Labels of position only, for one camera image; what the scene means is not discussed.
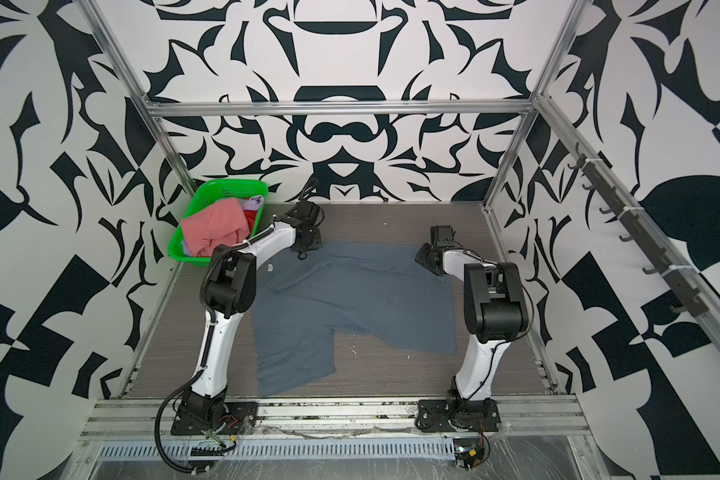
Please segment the grey blue t shirt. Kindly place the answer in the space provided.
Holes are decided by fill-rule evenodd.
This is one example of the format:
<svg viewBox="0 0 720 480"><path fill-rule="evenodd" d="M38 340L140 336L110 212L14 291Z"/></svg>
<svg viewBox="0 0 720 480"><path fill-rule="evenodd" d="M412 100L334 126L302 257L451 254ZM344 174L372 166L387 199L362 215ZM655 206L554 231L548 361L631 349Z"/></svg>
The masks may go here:
<svg viewBox="0 0 720 480"><path fill-rule="evenodd" d="M252 314L259 396L334 373L337 332L456 353L452 282L417 264L416 252L407 245L334 242L303 260L281 251L265 261Z"/></svg>

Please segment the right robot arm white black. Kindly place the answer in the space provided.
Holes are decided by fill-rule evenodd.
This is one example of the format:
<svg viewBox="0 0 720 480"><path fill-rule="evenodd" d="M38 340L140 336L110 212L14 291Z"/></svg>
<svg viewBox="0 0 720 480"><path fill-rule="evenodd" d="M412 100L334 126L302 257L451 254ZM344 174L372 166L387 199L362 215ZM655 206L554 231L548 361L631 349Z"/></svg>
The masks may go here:
<svg viewBox="0 0 720 480"><path fill-rule="evenodd" d="M463 317L470 334L462 366L440 412L422 406L419 418L426 429L441 419L459 429L497 422L492 396L500 361L531 326L517 265L489 261L464 248L448 225L430 228L430 241L422 245L415 261L437 276L463 282Z"/></svg>

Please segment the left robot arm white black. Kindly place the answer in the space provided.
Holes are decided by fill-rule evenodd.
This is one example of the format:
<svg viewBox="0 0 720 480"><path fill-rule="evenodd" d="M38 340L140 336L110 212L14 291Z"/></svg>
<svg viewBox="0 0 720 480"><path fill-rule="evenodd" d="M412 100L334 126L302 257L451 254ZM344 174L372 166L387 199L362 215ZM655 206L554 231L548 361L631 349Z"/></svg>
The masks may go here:
<svg viewBox="0 0 720 480"><path fill-rule="evenodd" d="M322 246L322 208L301 200L250 240L218 247L201 282L199 300L205 331L195 372L178 389L175 424L184 433L217 430L223 425L227 368L236 332L256 296L257 270L276 254L289 250L304 259Z"/></svg>

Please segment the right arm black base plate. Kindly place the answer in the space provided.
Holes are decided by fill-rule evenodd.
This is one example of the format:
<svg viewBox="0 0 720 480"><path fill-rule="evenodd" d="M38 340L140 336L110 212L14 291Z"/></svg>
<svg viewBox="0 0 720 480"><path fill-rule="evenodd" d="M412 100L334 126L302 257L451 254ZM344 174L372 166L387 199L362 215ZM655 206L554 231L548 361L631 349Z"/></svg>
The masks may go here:
<svg viewBox="0 0 720 480"><path fill-rule="evenodd" d="M484 432L499 430L501 417L492 399L456 402L420 400L417 404L415 427L424 433Z"/></svg>

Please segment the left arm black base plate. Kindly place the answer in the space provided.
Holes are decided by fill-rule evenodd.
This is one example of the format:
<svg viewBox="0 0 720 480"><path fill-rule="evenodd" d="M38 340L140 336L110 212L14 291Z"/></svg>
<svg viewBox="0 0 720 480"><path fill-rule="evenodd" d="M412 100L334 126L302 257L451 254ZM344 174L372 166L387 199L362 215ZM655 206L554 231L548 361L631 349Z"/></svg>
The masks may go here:
<svg viewBox="0 0 720 480"><path fill-rule="evenodd" d="M182 403L174 417L173 436L201 435L213 431L219 435L241 434L257 422L259 403L254 401Z"/></svg>

